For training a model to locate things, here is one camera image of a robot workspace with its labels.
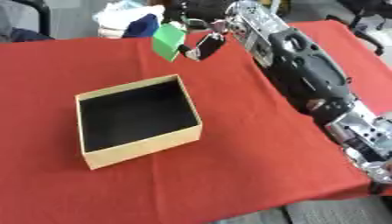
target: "open box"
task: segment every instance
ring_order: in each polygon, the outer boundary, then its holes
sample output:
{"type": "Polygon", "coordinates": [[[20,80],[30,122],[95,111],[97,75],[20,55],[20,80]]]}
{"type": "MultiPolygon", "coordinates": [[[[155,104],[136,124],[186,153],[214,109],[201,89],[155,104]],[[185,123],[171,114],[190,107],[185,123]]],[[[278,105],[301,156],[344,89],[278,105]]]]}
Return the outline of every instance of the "open box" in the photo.
{"type": "Polygon", "coordinates": [[[81,153],[92,170],[200,138],[202,122],[176,74],[75,98],[81,153]]]}

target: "box rim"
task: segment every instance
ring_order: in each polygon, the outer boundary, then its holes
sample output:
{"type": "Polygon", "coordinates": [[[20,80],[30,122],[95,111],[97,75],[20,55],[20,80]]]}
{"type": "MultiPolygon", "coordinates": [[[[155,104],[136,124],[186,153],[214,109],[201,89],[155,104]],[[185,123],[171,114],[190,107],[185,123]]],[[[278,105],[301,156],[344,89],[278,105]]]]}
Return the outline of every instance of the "box rim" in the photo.
{"type": "Polygon", "coordinates": [[[80,150],[81,150],[81,154],[83,156],[88,155],[88,154],[92,154],[92,153],[98,152],[98,151],[113,150],[113,148],[124,147],[125,145],[132,145],[133,143],[138,143],[140,141],[148,141],[148,140],[154,139],[155,137],[161,137],[161,136],[165,136],[165,135],[170,135],[172,133],[177,133],[177,132],[180,132],[182,130],[188,130],[188,129],[192,129],[192,128],[195,128],[195,127],[200,127],[200,129],[202,129],[202,126],[203,126],[203,122],[201,121],[201,118],[200,118],[199,113],[198,113],[198,111],[197,111],[197,109],[196,109],[196,107],[195,107],[195,105],[193,103],[193,100],[192,100],[191,96],[189,95],[188,91],[186,90],[184,82],[182,81],[182,79],[180,78],[180,76],[178,74],[169,74],[169,75],[159,76],[159,77],[150,78],[150,79],[146,79],[146,80],[139,80],[139,81],[134,81],[134,82],[131,82],[131,83],[125,83],[125,84],[121,84],[121,85],[116,85],[116,86],[113,86],[113,87],[101,88],[101,89],[89,91],[89,92],[82,93],[82,94],[77,94],[75,96],[75,100],[76,100],[76,113],[77,113],[77,119],[78,119],[78,131],[79,131],[79,140],[80,140],[80,150]],[[154,81],[154,80],[155,81],[157,81],[157,80],[164,80],[165,78],[167,79],[167,81],[171,81],[172,79],[178,81],[178,84],[179,84],[179,86],[181,88],[181,91],[182,91],[183,95],[185,96],[185,98],[186,98],[186,100],[187,100],[187,102],[188,102],[188,104],[189,104],[189,106],[191,108],[193,116],[196,118],[197,125],[194,125],[192,127],[188,127],[188,128],[185,128],[185,129],[178,129],[178,130],[175,130],[175,131],[172,131],[172,132],[164,133],[164,134],[157,135],[157,136],[152,136],[152,137],[145,138],[145,139],[140,139],[140,140],[137,140],[137,141],[134,141],[134,142],[129,142],[129,143],[115,145],[115,146],[104,148],[104,149],[100,149],[100,150],[93,150],[93,151],[90,151],[90,152],[86,151],[86,147],[84,145],[85,137],[84,137],[84,133],[83,133],[82,120],[81,120],[81,102],[82,101],[89,100],[89,99],[94,99],[94,98],[101,97],[101,96],[104,96],[104,95],[112,95],[112,94],[117,94],[117,93],[129,91],[129,90],[133,90],[133,89],[138,89],[138,88],[144,88],[144,87],[148,87],[148,86],[157,85],[158,83],[150,84],[150,85],[146,85],[146,86],[142,86],[142,87],[131,87],[131,86],[137,86],[137,85],[135,85],[136,83],[138,83],[140,85],[140,82],[149,82],[149,81],[154,81]],[[109,91],[110,93],[109,94],[98,94],[98,95],[95,95],[95,96],[91,97],[91,94],[94,93],[94,92],[105,92],[105,91],[109,91]]]}
{"type": "Polygon", "coordinates": [[[186,129],[175,130],[175,131],[168,132],[168,133],[164,133],[164,134],[161,134],[161,135],[152,136],[152,137],[149,137],[149,138],[137,140],[137,141],[135,141],[135,142],[123,143],[123,144],[118,144],[118,145],[111,146],[111,147],[108,147],[108,148],[105,148],[105,149],[88,151],[88,152],[83,153],[83,155],[91,155],[91,154],[95,154],[95,153],[100,153],[100,152],[102,152],[102,151],[112,151],[112,150],[115,150],[116,148],[128,147],[128,146],[131,146],[131,145],[133,145],[133,144],[139,144],[139,143],[146,142],[146,141],[151,141],[151,140],[153,141],[153,140],[155,140],[155,138],[160,138],[160,137],[164,137],[164,136],[169,136],[169,135],[172,135],[172,134],[179,133],[179,132],[181,132],[181,131],[183,131],[183,130],[190,130],[190,129],[196,129],[196,128],[202,129],[202,127],[203,127],[202,124],[198,124],[198,125],[194,125],[194,126],[192,126],[192,127],[188,127],[188,128],[186,128],[186,129]]]}

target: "green cube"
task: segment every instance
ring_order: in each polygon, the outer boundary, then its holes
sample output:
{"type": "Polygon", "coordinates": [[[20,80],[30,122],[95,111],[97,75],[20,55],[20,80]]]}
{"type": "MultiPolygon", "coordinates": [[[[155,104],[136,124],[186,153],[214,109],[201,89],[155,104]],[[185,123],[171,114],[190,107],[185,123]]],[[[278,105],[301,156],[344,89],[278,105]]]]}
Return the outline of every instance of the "green cube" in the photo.
{"type": "Polygon", "coordinates": [[[166,60],[174,61],[185,39],[184,31],[172,24],[162,24],[152,37],[152,49],[166,60]]]}

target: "chair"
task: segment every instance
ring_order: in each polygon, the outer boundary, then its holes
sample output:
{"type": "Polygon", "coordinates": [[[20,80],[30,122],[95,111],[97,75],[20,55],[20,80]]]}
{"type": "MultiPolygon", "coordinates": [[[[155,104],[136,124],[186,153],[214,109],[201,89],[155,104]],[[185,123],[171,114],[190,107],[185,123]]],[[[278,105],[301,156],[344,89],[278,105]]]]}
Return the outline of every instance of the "chair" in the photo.
{"type": "Polygon", "coordinates": [[[392,5],[385,0],[339,0],[339,2],[354,13],[355,18],[353,21],[350,24],[347,24],[340,18],[332,15],[328,15],[326,19],[336,20],[347,25],[355,36],[365,39],[377,47],[375,54],[379,56],[382,55],[384,53],[384,46],[378,40],[365,33],[365,30],[368,27],[360,24],[360,21],[363,18],[380,15],[383,18],[383,21],[377,25],[376,29],[381,30],[385,25],[387,18],[392,18],[392,5]]]}
{"type": "Polygon", "coordinates": [[[45,0],[11,0],[12,2],[24,4],[34,8],[39,15],[39,33],[50,36],[51,34],[51,11],[45,0]]]}

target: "table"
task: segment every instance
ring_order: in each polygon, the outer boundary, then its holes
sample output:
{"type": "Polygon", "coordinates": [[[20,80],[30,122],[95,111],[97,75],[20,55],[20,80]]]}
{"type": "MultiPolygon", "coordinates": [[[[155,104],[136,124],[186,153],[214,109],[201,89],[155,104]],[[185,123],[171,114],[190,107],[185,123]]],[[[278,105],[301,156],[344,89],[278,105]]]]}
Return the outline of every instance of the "table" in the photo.
{"type": "MultiPolygon", "coordinates": [[[[294,25],[342,65],[371,109],[392,109],[391,71],[345,27],[294,25]]],[[[369,179],[232,38],[200,63],[164,61],[148,38],[4,44],[0,58],[1,223],[200,223],[367,195],[369,179]],[[201,140],[90,171],[74,95],[167,74],[183,79],[204,122],[201,140]]]]}

